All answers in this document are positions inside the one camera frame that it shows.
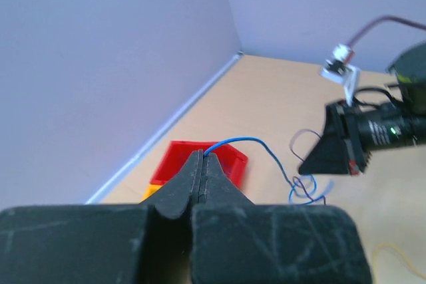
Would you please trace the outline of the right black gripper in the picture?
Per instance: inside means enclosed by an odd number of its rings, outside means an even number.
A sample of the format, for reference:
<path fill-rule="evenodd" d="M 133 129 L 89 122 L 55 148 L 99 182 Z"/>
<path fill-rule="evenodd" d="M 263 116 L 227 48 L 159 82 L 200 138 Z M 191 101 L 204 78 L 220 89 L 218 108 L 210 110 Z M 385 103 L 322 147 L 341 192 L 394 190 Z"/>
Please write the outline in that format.
<path fill-rule="evenodd" d="M 390 103 L 362 111 L 336 102 L 325 106 L 322 135 L 298 173 L 354 176 L 367 169 L 373 152 L 414 145 L 414 119 Z"/>

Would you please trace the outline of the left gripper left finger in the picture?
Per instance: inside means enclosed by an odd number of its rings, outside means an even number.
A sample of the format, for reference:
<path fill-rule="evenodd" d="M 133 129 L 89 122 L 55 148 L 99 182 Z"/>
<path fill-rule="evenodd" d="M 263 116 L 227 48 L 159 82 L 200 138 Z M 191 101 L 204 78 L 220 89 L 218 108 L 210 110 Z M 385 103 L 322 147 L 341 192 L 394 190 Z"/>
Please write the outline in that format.
<path fill-rule="evenodd" d="M 187 272 L 203 153 L 139 204 L 1 212 L 2 283 L 175 283 Z"/>

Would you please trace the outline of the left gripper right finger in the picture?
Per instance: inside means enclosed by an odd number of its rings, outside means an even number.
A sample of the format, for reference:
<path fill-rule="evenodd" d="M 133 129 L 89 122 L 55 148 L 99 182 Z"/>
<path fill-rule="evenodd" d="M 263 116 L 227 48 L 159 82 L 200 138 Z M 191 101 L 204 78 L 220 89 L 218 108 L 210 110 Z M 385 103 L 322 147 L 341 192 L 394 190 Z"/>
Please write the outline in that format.
<path fill-rule="evenodd" d="M 203 159 L 202 201 L 192 208 L 194 283 L 371 283 L 352 218 L 323 205 L 256 205 Z"/>

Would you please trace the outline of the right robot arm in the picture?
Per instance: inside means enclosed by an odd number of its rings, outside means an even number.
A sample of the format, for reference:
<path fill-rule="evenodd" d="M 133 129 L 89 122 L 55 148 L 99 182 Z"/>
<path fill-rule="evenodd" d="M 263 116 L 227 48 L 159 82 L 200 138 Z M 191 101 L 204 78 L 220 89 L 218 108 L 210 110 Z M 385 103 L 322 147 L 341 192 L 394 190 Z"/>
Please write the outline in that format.
<path fill-rule="evenodd" d="M 423 145 L 425 143 L 425 44 L 402 53 L 389 66 L 397 81 L 401 100 L 389 91 L 372 86 L 362 92 L 383 93 L 387 102 L 368 104 L 343 100 L 327 104 L 323 134 L 299 165 L 301 175 L 358 175 L 364 172 L 372 152 Z"/>

